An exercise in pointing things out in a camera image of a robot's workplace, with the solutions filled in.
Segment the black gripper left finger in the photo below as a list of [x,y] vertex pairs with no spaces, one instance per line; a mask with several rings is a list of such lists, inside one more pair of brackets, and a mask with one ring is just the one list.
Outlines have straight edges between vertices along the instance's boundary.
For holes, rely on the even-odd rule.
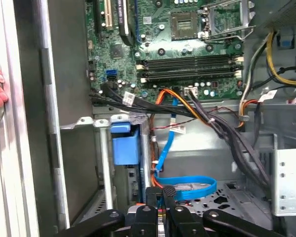
[[156,237],[159,187],[146,188],[146,203],[131,206],[127,214],[109,209],[66,230],[57,237]]

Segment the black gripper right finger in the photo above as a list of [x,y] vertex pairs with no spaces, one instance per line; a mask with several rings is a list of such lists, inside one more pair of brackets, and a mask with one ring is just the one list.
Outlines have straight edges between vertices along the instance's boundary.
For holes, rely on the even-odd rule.
[[205,211],[198,220],[196,215],[175,202],[174,187],[162,188],[166,220],[170,237],[280,237],[279,233],[265,229],[219,209]]

